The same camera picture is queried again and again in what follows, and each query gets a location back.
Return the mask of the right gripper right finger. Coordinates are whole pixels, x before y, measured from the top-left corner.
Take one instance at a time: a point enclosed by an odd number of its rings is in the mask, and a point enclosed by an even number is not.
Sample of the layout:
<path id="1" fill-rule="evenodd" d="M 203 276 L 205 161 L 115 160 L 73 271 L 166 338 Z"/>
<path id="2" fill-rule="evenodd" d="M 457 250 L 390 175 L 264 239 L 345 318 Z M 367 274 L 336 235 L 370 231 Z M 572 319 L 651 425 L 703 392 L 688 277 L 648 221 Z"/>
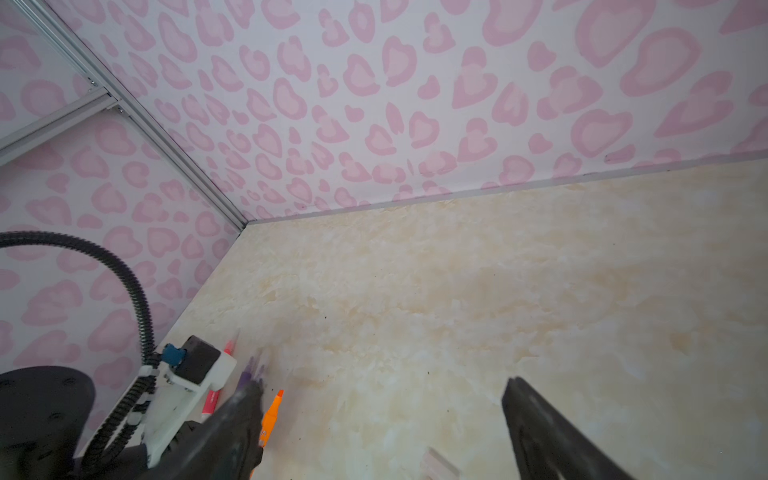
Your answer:
<path id="1" fill-rule="evenodd" d="M 502 396 L 522 479 L 628 479 L 630 475 L 521 377 Z"/>

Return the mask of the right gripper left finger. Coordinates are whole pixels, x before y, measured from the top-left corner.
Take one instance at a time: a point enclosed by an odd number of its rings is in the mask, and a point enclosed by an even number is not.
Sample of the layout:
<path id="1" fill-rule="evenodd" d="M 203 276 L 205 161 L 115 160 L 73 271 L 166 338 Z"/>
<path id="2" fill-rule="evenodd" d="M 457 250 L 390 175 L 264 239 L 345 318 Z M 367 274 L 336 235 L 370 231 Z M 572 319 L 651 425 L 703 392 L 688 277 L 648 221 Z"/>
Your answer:
<path id="1" fill-rule="evenodd" d="M 248 479 L 261 463 L 261 381 L 233 394 L 177 450 L 163 456 L 143 479 Z"/>

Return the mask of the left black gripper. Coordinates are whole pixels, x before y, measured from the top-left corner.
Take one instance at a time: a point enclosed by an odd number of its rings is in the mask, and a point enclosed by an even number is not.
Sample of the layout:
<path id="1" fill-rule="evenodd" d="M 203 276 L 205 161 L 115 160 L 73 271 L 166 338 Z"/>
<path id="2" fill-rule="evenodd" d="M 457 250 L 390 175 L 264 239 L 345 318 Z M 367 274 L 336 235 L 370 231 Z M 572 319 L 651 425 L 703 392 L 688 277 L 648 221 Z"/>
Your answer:
<path id="1" fill-rule="evenodd" d="M 2 374 L 1 477 L 140 478 L 147 471 L 144 447 L 129 447 L 91 473 L 75 456 L 94 401 L 93 381 L 72 368 L 36 366 Z"/>

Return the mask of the pink highlighter pen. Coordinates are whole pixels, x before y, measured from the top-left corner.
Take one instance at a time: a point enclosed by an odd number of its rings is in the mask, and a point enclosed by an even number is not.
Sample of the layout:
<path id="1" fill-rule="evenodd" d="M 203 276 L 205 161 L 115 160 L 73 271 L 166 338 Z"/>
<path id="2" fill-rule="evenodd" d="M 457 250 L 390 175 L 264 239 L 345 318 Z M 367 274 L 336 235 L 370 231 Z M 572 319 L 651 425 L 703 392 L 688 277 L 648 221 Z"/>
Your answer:
<path id="1" fill-rule="evenodd" d="M 203 403 L 201 412 L 201 421 L 207 420 L 216 410 L 221 390 L 226 385 L 232 375 L 237 360 L 234 357 L 234 351 L 239 337 L 239 330 L 236 330 L 232 337 L 227 341 L 219 359 L 214 364 L 213 380 Z"/>

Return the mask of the clear pen cap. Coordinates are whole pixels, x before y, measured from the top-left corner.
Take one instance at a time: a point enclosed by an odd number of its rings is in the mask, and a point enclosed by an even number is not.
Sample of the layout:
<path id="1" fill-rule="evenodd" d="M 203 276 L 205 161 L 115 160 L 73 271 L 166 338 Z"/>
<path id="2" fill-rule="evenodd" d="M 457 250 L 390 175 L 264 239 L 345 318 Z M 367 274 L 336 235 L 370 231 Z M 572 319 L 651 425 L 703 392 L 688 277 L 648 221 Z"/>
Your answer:
<path id="1" fill-rule="evenodd" d="M 460 470 L 433 447 L 428 447 L 420 462 L 423 479 L 459 480 Z"/>

